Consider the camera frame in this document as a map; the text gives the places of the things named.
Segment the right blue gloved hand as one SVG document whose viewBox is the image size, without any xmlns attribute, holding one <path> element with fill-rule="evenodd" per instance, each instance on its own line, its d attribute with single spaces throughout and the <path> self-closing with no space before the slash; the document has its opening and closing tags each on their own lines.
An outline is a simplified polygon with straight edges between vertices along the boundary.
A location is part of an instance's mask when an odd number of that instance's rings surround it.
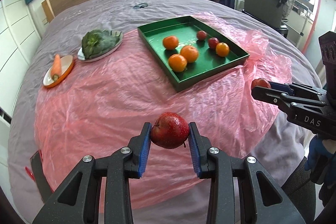
<svg viewBox="0 0 336 224">
<path fill-rule="evenodd" d="M 335 192 L 335 140 L 315 135 L 309 144 L 304 169 L 311 171 L 313 183 L 322 185 L 319 199 L 325 207 Z"/>
</svg>

